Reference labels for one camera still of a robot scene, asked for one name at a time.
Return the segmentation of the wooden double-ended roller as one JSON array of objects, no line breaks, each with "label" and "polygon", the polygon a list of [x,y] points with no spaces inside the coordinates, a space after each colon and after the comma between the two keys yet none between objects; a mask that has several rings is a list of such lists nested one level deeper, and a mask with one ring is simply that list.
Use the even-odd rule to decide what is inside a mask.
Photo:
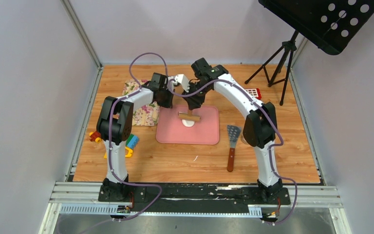
[{"label": "wooden double-ended roller", "polygon": [[194,115],[193,111],[188,109],[186,113],[184,112],[179,112],[178,117],[182,120],[187,120],[187,121],[193,121],[193,122],[198,122],[201,120],[200,115]]}]

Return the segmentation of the white dough ball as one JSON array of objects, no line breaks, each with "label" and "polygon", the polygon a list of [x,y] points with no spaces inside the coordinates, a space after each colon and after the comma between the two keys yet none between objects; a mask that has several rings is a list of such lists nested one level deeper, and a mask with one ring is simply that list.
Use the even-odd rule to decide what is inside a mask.
[{"label": "white dough ball", "polygon": [[182,124],[185,127],[193,127],[195,125],[195,121],[183,119]]}]

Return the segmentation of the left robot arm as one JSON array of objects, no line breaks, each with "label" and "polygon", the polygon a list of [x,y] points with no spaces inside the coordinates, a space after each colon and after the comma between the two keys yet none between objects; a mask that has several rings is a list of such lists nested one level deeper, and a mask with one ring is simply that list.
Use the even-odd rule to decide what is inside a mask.
[{"label": "left robot arm", "polygon": [[135,110],[157,102],[171,108],[173,94],[168,90],[168,77],[153,73],[151,80],[121,97],[105,98],[96,130],[101,134],[107,153],[107,175],[100,187],[101,202],[125,201],[130,195],[129,174],[126,167],[126,142],[131,135]]}]

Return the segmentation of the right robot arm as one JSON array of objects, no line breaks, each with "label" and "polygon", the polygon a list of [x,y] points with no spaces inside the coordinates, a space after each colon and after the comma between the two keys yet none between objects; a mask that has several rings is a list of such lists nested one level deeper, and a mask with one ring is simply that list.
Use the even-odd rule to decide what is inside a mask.
[{"label": "right robot arm", "polygon": [[196,82],[184,75],[176,75],[172,83],[181,84],[183,98],[191,110],[201,107],[210,90],[218,92],[237,108],[245,119],[241,134],[256,154],[259,198],[264,203],[272,203],[282,188],[282,180],[276,172],[274,152],[278,129],[275,106],[251,96],[222,65],[212,67],[201,58],[191,68]]}]

